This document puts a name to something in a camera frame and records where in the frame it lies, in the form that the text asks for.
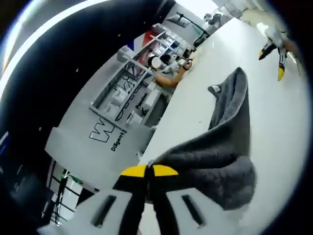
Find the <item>shelving unit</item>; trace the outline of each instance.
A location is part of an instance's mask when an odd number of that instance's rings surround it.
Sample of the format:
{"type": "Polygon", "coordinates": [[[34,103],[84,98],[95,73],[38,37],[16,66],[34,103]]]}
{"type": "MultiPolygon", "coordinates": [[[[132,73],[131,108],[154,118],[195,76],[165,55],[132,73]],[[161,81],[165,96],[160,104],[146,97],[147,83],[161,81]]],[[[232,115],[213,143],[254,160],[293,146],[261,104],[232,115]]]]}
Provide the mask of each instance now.
{"type": "Polygon", "coordinates": [[[127,132],[129,129],[127,120],[133,111],[143,118],[141,124],[146,125],[147,120],[151,118],[154,107],[163,95],[162,92],[160,92],[149,108],[148,113],[146,115],[142,113],[141,105],[148,97],[146,88],[152,81],[154,73],[150,68],[141,64],[139,60],[143,56],[148,58],[151,54],[156,54],[156,50],[160,50],[158,56],[163,55],[167,51],[181,56],[179,52],[172,48],[174,44],[176,44],[178,48],[179,42],[182,40],[177,34],[168,30],[161,24],[154,25],[153,31],[158,33],[158,35],[156,37],[151,36],[152,40],[136,55],[133,57],[126,54],[123,55],[127,61],[108,79],[89,107],[94,113],[124,132],[127,132]],[[122,89],[124,93],[127,93],[127,96],[119,105],[114,104],[113,101],[113,95],[118,89],[122,89]],[[105,112],[110,108],[108,108],[108,106],[114,107],[114,109],[112,109],[114,111],[113,114],[108,115],[108,113],[105,112]]]}

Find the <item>w logo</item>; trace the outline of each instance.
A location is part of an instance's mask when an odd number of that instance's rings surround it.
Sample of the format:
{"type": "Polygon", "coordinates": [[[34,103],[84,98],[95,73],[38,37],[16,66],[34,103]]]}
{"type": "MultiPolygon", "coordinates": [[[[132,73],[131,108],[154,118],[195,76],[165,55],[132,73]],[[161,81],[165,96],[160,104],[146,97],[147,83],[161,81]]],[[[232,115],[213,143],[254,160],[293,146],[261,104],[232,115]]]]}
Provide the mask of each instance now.
{"type": "Polygon", "coordinates": [[[90,133],[89,138],[106,143],[108,142],[110,133],[113,132],[114,128],[115,127],[112,124],[103,118],[100,118],[99,122],[97,122],[94,126],[94,131],[90,133]]]}

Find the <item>gray cloth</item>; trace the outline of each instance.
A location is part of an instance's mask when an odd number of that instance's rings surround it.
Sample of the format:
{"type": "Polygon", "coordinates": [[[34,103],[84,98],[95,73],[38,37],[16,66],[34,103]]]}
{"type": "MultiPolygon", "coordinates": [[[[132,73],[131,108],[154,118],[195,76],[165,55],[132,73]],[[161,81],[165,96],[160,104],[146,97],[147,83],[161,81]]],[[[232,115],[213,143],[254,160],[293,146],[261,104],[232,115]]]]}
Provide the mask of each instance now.
{"type": "Polygon", "coordinates": [[[254,194],[256,173],[248,157],[247,89],[241,68],[223,83],[209,87],[216,97],[209,130],[169,149],[153,163],[177,170],[180,184],[197,188],[224,210],[240,208],[254,194]]]}

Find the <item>white table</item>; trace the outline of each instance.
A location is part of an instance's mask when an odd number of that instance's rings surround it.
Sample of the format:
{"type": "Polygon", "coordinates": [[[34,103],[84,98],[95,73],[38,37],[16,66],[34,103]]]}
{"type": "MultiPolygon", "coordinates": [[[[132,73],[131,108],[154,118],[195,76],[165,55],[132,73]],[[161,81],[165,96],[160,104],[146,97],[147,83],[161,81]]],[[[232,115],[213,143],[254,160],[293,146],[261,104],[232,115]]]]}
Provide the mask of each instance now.
{"type": "MultiPolygon", "coordinates": [[[[196,51],[193,68],[177,86],[140,160],[146,164],[206,132],[215,106],[207,87],[241,67],[248,78],[250,156],[257,171],[256,191],[241,223],[256,231],[273,220],[294,189],[306,157],[311,116],[306,77],[299,76],[294,61],[287,58],[285,77],[278,82],[278,53],[258,60],[266,41],[238,19],[209,37],[196,51]]],[[[152,223],[144,218],[143,234],[155,227],[152,223]]]]}

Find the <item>black slot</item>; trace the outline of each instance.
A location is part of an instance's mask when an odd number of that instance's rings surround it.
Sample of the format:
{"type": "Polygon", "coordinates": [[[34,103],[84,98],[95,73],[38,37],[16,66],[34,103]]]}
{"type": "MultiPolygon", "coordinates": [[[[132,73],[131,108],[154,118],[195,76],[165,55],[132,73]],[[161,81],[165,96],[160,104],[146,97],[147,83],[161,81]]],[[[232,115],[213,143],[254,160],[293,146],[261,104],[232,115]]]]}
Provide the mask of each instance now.
{"type": "Polygon", "coordinates": [[[188,210],[191,213],[191,216],[196,221],[196,223],[199,226],[204,225],[204,220],[203,220],[203,218],[202,218],[202,216],[200,214],[199,208],[197,208],[196,204],[194,203],[194,201],[192,201],[190,196],[189,195],[184,195],[184,196],[182,196],[182,199],[184,200],[188,210]]]}
{"type": "Polygon", "coordinates": [[[115,196],[108,196],[104,201],[101,210],[97,214],[97,216],[92,220],[92,224],[96,227],[101,227],[103,224],[104,219],[106,218],[111,206],[113,205],[114,201],[116,200],[115,196]]]}

